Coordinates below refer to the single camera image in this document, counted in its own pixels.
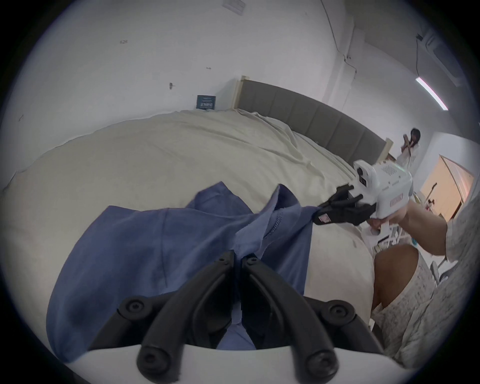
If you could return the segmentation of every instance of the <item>red label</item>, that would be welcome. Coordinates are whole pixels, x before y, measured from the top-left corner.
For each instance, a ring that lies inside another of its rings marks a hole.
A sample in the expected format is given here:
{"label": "red label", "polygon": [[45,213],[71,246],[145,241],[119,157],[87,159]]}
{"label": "red label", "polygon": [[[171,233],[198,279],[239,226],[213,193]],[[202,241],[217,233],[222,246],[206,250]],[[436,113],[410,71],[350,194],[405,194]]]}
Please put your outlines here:
{"label": "red label", "polygon": [[330,221],[331,221],[330,218],[328,217],[328,215],[327,215],[326,213],[323,214],[323,215],[321,215],[321,216],[319,217],[319,219],[320,219],[320,221],[321,221],[322,223],[330,223]]}
{"label": "red label", "polygon": [[403,199],[403,193],[401,193],[400,195],[398,195],[395,199],[392,199],[390,201],[390,206],[393,207],[395,204],[401,202]]}

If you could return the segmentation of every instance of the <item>air conditioner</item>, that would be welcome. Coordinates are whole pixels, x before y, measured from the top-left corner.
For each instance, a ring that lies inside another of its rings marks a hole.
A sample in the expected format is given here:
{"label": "air conditioner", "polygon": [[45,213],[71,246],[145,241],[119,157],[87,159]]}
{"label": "air conditioner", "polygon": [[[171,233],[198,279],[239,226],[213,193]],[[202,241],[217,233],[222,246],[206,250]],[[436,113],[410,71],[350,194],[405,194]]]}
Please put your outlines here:
{"label": "air conditioner", "polygon": [[435,31],[430,29],[423,38],[417,36],[417,39],[419,47],[422,47],[433,58],[455,86],[464,84],[464,75],[460,64]]}

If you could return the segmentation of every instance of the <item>blue sign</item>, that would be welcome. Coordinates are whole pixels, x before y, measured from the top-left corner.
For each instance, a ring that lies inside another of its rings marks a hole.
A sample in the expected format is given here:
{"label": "blue sign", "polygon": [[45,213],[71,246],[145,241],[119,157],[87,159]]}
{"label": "blue sign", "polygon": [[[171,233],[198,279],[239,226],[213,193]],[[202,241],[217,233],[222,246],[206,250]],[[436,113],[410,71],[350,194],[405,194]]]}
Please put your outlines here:
{"label": "blue sign", "polygon": [[197,109],[215,109],[216,96],[197,96]]}

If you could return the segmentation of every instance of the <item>knee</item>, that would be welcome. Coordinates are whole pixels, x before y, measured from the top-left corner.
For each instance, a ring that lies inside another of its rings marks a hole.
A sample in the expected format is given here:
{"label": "knee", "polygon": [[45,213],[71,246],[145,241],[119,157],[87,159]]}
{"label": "knee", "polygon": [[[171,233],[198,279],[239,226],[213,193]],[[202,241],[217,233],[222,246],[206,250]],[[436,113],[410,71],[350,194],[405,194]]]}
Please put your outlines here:
{"label": "knee", "polygon": [[418,263],[419,252],[410,244],[394,245],[375,256],[375,276],[388,278],[399,271],[415,269]]}

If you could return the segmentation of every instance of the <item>bed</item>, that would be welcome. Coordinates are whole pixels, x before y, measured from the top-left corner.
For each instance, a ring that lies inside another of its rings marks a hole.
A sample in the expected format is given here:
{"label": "bed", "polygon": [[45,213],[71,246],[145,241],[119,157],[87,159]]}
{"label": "bed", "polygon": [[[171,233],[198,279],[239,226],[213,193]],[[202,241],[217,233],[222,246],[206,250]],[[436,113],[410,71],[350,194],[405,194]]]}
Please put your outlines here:
{"label": "bed", "polygon": [[[47,348],[56,279],[108,205],[184,207],[219,181],[253,212],[279,183],[302,205],[319,205],[352,180],[354,160],[382,160],[391,146],[323,103],[246,77],[232,106],[114,124],[15,175],[1,197],[1,269],[19,314]],[[346,300],[368,322],[373,260],[357,228],[314,226],[305,295]]]}

